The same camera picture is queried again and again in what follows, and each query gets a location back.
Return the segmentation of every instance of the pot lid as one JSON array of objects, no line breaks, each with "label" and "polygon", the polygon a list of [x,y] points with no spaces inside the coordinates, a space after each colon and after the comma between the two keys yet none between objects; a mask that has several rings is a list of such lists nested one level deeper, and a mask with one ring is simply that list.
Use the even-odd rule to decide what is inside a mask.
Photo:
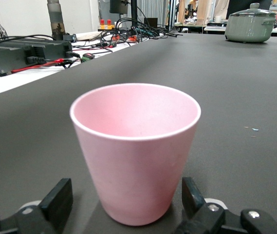
[{"label": "pot lid", "polygon": [[252,3],[250,9],[244,11],[238,11],[230,16],[275,16],[276,13],[269,10],[259,9],[259,3]]}]

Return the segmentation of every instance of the corrugated metal panel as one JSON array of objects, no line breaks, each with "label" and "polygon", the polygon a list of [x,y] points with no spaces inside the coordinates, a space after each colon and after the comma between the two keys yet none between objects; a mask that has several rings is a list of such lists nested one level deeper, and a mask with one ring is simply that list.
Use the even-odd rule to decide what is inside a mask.
[{"label": "corrugated metal panel", "polygon": [[[164,25],[166,21],[166,4],[167,0],[137,0],[137,6],[142,10],[147,18],[158,18],[158,24]],[[131,17],[131,8],[129,7],[128,15]],[[137,9],[137,15],[143,14]]]}]

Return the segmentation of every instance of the cooking pot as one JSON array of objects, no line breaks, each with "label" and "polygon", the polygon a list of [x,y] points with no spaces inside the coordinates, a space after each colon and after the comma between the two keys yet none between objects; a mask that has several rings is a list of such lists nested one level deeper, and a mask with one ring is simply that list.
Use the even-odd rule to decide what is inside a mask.
[{"label": "cooking pot", "polygon": [[232,41],[264,42],[270,38],[275,21],[276,13],[259,9],[259,3],[252,3],[250,9],[229,16],[225,36]]}]

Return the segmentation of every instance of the lid knob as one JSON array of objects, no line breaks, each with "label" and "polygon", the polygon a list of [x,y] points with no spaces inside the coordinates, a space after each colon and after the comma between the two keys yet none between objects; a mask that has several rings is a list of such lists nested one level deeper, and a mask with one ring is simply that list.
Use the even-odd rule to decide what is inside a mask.
[{"label": "lid knob", "polygon": [[255,8],[259,8],[259,3],[252,3],[250,5],[250,9],[255,9]]}]

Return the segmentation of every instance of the silver screw head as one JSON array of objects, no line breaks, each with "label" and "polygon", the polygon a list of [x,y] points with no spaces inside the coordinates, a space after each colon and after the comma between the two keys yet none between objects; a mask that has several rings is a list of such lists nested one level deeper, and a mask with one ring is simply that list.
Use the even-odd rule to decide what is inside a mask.
[{"label": "silver screw head", "polygon": [[214,204],[210,204],[208,205],[208,208],[211,210],[211,211],[218,211],[220,208],[217,206],[217,205],[214,205]]},{"label": "silver screw head", "polygon": [[30,214],[32,211],[33,211],[33,209],[29,207],[29,208],[23,210],[22,213],[27,215],[27,214]]},{"label": "silver screw head", "polygon": [[256,212],[256,211],[249,211],[248,215],[251,216],[252,218],[259,218],[260,217],[259,213]]}]

